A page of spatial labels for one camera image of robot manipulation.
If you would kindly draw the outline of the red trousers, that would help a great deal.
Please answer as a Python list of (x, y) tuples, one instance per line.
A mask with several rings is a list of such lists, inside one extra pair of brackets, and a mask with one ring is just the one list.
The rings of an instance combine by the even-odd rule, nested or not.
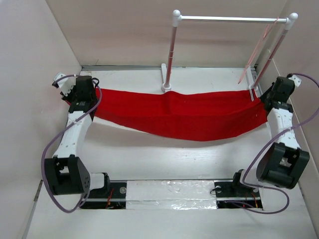
[(264, 105), (248, 90), (184, 95), (102, 89), (95, 116), (159, 136), (212, 141), (237, 137), (267, 122)]

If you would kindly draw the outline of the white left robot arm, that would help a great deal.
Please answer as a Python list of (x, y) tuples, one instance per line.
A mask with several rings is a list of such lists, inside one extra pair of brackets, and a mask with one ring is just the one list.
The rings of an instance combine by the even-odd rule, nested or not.
[(99, 197), (111, 193), (107, 173), (90, 173), (80, 159), (80, 151), (88, 128), (93, 122), (102, 100), (99, 80), (91, 76), (57, 74), (53, 80), (62, 100), (69, 104), (66, 131), (59, 136), (57, 150), (44, 159), (44, 174), (49, 190), (54, 196), (87, 194)]

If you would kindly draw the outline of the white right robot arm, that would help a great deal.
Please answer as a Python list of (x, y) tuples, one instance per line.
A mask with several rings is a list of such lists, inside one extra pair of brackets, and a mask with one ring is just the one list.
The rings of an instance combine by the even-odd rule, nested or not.
[[(292, 74), (277, 77), (260, 97), (267, 113), (272, 137), (293, 126), (294, 111), (288, 99), (300, 84), (301, 79)], [(294, 131), (285, 132), (271, 143), (259, 161), (256, 170), (257, 180), (279, 188), (293, 189), (309, 159), (309, 153), (301, 149)]]

